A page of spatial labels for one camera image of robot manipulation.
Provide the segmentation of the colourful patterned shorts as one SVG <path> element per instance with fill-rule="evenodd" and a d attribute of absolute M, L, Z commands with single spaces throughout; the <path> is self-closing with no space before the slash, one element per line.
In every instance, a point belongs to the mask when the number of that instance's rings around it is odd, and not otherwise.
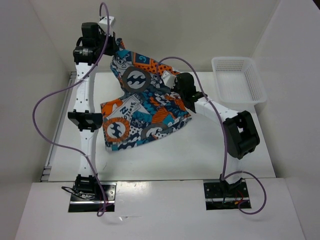
<path fill-rule="evenodd" d="M 127 50 L 121 38 L 110 69 L 123 96 L 100 105 L 103 135 L 108 152 L 122 151 L 164 138 L 191 119 L 181 96 L 165 85 L 162 76 L 179 71 Z"/>

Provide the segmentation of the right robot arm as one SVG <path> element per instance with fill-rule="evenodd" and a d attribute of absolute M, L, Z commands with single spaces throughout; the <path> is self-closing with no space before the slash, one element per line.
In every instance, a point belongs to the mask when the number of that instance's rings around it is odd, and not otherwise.
<path fill-rule="evenodd" d="M 242 178 L 228 179 L 232 173 L 226 174 L 227 161 L 243 159 L 252 153 L 260 144 L 260 137 L 252 115 L 247 110 L 238 112 L 214 102 L 207 94 L 197 91 L 194 77 L 187 72 L 178 74 L 173 81 L 173 88 L 185 107 L 193 113 L 202 115 L 222 127 L 224 157 L 222 173 L 219 177 L 219 191 L 225 197 L 230 197 L 237 191 Z"/>

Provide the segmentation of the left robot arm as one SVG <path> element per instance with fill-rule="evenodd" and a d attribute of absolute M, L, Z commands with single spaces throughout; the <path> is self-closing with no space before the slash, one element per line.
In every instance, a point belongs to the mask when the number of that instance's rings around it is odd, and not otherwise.
<path fill-rule="evenodd" d="M 96 170 L 96 142 L 103 115 L 95 111 L 94 85 L 97 66 L 105 49 L 106 33 L 98 23 L 85 22 L 81 25 L 82 37 L 73 50 L 76 68 L 76 98 L 74 107 L 67 113 L 80 135 L 80 167 L 72 193 L 81 199 L 96 200 L 103 194 L 100 190 Z"/>

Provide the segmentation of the white plastic basket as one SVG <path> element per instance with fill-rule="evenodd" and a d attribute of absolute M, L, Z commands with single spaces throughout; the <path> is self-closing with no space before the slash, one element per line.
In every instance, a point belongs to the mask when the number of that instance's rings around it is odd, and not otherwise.
<path fill-rule="evenodd" d="M 255 106 L 267 100 L 259 71 L 252 58 L 214 57 L 211 65 L 217 94 L 223 103 Z"/>

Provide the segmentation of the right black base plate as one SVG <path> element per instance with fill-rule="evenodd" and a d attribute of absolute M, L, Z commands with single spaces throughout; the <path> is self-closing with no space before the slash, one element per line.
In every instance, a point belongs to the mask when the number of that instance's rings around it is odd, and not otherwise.
<path fill-rule="evenodd" d="M 242 178 L 228 184 L 219 179 L 203 182 L 206 210 L 251 209 L 247 183 Z"/>

